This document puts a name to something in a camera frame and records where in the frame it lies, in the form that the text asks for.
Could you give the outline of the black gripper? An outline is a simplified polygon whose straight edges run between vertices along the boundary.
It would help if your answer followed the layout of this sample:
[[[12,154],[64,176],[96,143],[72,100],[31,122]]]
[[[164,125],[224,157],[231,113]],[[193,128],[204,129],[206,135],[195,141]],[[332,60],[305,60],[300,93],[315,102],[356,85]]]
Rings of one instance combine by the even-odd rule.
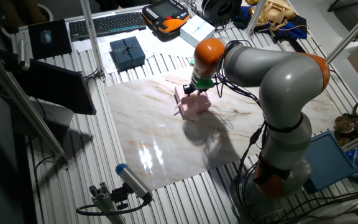
[[[205,86],[202,86],[201,88],[198,88],[196,85],[191,84],[191,93],[195,92],[196,96],[198,96],[200,94],[203,94],[208,90],[209,90],[209,88],[206,88]]]

